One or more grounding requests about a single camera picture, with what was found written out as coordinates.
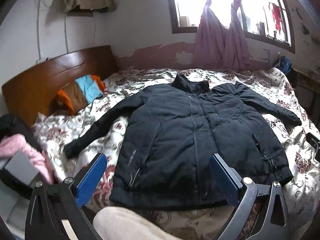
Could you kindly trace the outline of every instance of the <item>wall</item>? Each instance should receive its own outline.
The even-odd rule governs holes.
[[[121,68],[191,67],[194,33],[172,34],[167,0],[116,0],[112,13],[65,17],[57,0],[42,0],[39,13],[40,61],[68,51],[110,44]],[[287,0],[293,21],[296,53],[247,39],[253,59],[273,62],[277,52],[299,69],[316,69],[319,45],[311,40],[317,28],[297,0]],[[38,0],[18,0],[0,26],[0,85],[39,60],[37,46]],[[303,23],[310,34],[302,33]],[[0,94],[0,115],[7,111]]]

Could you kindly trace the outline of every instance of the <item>jacket sleeve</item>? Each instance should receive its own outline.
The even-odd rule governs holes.
[[[272,114],[281,119],[284,125],[299,126],[301,120],[293,112],[271,103],[267,98],[254,92],[249,87],[239,82],[236,83],[235,95],[240,98],[246,105],[252,106],[259,112]]]
[[[125,98],[109,109],[99,120],[93,123],[90,129],[80,138],[65,145],[64,152],[67,158],[77,157],[79,153],[94,140],[106,135],[109,129],[119,116],[131,113],[142,106],[149,98],[153,86],[148,86],[140,92]]]

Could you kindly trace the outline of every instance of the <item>screw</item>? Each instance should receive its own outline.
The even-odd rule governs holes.
[[[42,186],[42,181],[38,181],[37,183],[36,183],[36,187],[41,187]]]
[[[280,183],[277,182],[277,181],[274,181],[274,182],[273,182],[273,186],[275,186],[275,187],[281,187]]]
[[[245,177],[245,178],[243,178],[243,182],[245,184],[251,184],[252,183],[252,179],[250,179],[249,177]]]
[[[72,181],[73,181],[73,178],[67,177],[67,178],[64,180],[64,183],[70,184]]]

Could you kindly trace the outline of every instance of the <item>colorful pillow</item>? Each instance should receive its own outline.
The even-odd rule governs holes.
[[[57,92],[56,100],[61,107],[66,107],[71,115],[91,104],[104,93],[105,84],[100,77],[85,75],[70,82]]]

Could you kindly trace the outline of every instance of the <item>blue gripper pad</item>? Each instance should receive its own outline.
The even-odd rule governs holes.
[[[106,171],[107,158],[101,154],[99,158],[90,167],[87,174],[83,177],[77,187],[76,203],[81,208],[90,200],[93,192],[95,191],[103,173]]]
[[[209,168],[212,180],[215,180],[224,192],[228,204],[237,208],[240,204],[239,190],[242,188],[241,181],[219,154],[212,155],[209,158]]]

